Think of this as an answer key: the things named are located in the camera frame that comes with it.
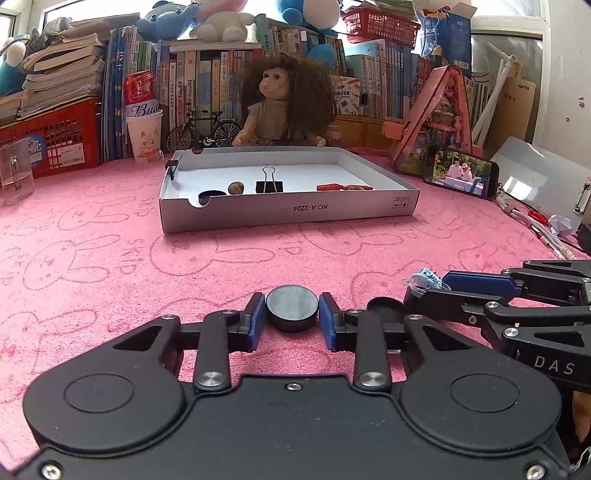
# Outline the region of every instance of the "wall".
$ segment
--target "wall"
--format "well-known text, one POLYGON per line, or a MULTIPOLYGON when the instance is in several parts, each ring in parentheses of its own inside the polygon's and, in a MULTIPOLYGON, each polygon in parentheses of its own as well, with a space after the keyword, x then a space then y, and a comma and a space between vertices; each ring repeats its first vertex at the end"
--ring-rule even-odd
POLYGON ((591 168, 591 8, 583 0, 548 3, 550 85, 545 115, 538 119, 542 134, 534 144, 591 168))

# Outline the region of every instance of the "black binder clip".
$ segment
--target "black binder clip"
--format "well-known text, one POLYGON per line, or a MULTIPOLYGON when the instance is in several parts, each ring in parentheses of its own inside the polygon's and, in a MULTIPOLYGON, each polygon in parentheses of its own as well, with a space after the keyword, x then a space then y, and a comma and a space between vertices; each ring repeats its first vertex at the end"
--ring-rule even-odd
POLYGON ((265 181, 258 181, 256 183, 256 192, 257 193, 283 193, 283 182, 282 181, 275 181, 275 167, 271 167, 271 166, 267 165, 266 167, 262 168, 262 171, 265 174, 265 181), (272 168, 271 181, 268 181, 268 174, 267 174, 268 168, 272 168))

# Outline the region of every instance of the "toy bicycle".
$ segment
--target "toy bicycle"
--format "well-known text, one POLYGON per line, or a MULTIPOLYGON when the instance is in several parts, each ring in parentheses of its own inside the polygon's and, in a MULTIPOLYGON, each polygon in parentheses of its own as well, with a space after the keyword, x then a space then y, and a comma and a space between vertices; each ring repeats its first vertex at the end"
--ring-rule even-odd
POLYGON ((235 120, 220 120, 223 112, 212 112, 212 115, 197 118, 197 111, 193 110, 185 116, 187 121, 182 127, 171 130, 166 139, 168 153, 177 150, 193 150, 202 147, 231 147, 232 142, 240 131, 240 125, 235 120), (205 135, 197 128, 197 123, 203 120, 212 120, 212 133, 205 135))

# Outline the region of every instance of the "pink tablecloth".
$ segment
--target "pink tablecloth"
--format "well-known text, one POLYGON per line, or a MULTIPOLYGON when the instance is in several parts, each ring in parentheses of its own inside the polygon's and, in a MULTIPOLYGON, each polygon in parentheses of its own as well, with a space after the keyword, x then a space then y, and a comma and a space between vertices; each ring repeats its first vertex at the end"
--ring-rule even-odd
MULTIPOLYGON (((255 291, 300 284, 331 292, 341 307, 401 298, 421 267, 497 273, 551 258, 496 204, 420 186, 412 217, 277 225, 164 237, 158 212, 161 164, 116 161, 37 181, 35 194, 0 206, 0 462, 35 450, 21 411, 43 371, 165 312, 195 322, 241 309, 255 291)), ((474 329, 463 331, 477 337, 474 329)), ((183 379, 192 378, 194 352, 183 379)), ((268 327, 259 349, 231 356, 243 372, 353 370, 330 353, 318 328, 290 336, 268 327)), ((394 378, 404 373, 392 357, 394 378)))

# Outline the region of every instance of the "glass cup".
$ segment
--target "glass cup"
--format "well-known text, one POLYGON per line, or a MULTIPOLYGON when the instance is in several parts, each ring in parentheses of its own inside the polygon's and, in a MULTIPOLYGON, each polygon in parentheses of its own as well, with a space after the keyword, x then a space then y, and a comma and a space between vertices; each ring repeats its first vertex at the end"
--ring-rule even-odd
POLYGON ((0 180, 6 203, 11 205, 27 198, 35 191, 31 171, 30 138, 0 148, 0 180))

